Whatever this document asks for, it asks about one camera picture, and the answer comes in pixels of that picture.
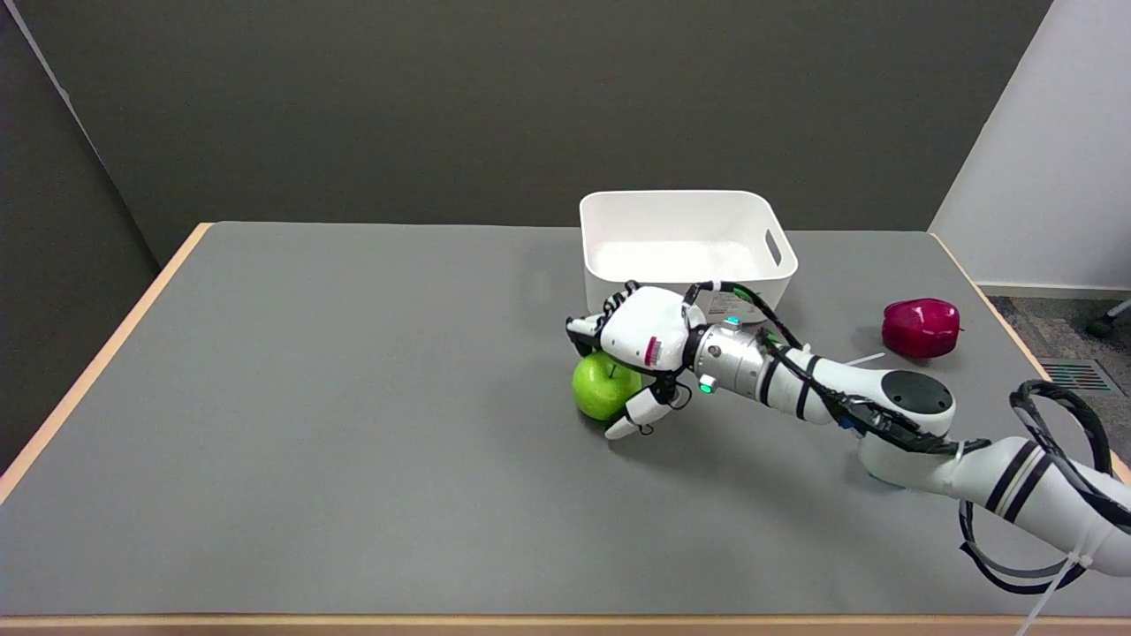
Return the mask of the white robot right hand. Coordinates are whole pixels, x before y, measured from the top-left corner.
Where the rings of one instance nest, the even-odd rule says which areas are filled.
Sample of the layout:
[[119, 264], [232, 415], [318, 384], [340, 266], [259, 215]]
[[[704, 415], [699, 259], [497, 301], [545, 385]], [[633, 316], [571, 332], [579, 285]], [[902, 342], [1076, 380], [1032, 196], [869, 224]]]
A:
[[687, 347], [707, 326], [706, 313], [696, 303], [688, 306], [682, 294], [634, 281], [608, 296], [601, 313], [566, 318], [566, 334], [580, 355], [603, 352], [618, 366], [653, 378], [608, 418], [606, 439], [651, 435], [654, 424], [674, 410], [679, 375], [689, 367]]

